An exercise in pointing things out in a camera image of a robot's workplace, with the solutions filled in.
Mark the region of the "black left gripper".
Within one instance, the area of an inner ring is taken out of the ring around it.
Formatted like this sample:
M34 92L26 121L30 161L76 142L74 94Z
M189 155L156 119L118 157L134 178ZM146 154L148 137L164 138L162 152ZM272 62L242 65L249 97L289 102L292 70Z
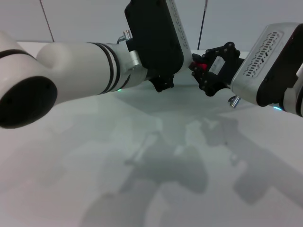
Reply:
M160 75L157 72L148 72L148 81L151 82L155 90L160 93L166 89L174 87L174 74Z

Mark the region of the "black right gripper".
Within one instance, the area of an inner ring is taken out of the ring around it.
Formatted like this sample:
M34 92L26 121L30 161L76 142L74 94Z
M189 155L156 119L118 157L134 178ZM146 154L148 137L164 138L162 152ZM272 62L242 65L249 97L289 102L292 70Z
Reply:
M208 49L205 54L192 54L193 62L206 66L191 66L192 76L200 83L199 88L207 96L214 96L219 90L230 88L233 77L242 65L240 51L233 42Z

